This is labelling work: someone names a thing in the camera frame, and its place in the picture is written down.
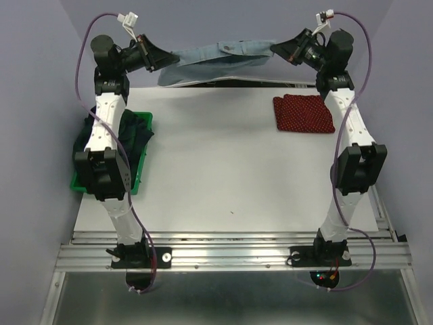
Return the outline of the light blue denim skirt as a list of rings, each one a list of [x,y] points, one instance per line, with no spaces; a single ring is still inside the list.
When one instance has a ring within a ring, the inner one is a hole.
[[[209,81],[246,68],[262,66],[273,57],[275,40],[219,41],[203,47],[174,51],[179,61],[160,71],[162,87],[192,81]]]

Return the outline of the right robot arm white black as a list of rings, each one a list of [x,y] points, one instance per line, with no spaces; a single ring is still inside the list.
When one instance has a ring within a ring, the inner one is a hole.
[[[325,221],[310,246],[291,246],[292,267],[349,266],[347,232],[356,207],[382,170],[387,148],[366,129],[356,104],[352,79],[346,69],[354,39],[345,30],[334,31],[327,43],[304,29],[295,38],[271,46],[271,51],[294,66],[307,64],[316,71],[316,89],[340,124],[330,169],[332,201]]]

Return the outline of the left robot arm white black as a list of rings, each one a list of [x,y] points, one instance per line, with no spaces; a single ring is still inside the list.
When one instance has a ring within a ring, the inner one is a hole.
[[[144,34],[126,48],[118,48],[108,35],[99,35],[91,41],[91,50],[96,63],[95,117],[89,140],[74,155],[76,172],[116,230],[116,247],[107,251],[112,267],[155,268],[155,249],[131,203],[131,168],[118,133],[129,96],[128,73],[140,68],[154,72],[177,63],[179,57],[156,47]]]

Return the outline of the red polka dot skirt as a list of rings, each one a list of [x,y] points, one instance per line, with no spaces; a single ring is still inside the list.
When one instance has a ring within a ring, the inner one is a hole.
[[[278,131],[332,134],[332,114],[319,95],[290,95],[273,98]]]

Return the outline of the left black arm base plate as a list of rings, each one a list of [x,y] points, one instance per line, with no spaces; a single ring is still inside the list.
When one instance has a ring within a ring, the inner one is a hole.
[[[156,268],[170,269],[173,250],[169,246],[156,247]],[[126,246],[123,250],[117,246],[113,250],[106,249],[111,255],[112,269],[150,269],[153,261],[153,251],[140,247]]]

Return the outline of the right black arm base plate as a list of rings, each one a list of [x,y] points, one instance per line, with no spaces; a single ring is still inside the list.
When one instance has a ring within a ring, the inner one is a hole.
[[[289,248],[289,256],[286,259],[286,264],[292,267],[349,267],[352,265],[350,257],[346,259],[343,257],[348,250],[343,253],[331,251],[331,252],[319,252],[313,246],[291,246]]]

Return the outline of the aluminium extrusion frame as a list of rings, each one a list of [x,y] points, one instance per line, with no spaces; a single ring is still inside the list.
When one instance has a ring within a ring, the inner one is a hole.
[[[315,288],[290,262],[312,243],[331,193],[330,135],[280,133],[272,100],[311,87],[134,88],[131,110],[153,114],[137,212],[171,249],[152,292],[128,291],[106,249],[104,210],[84,196],[60,247],[43,324],[427,324],[409,245],[375,188],[348,239],[342,292]]]

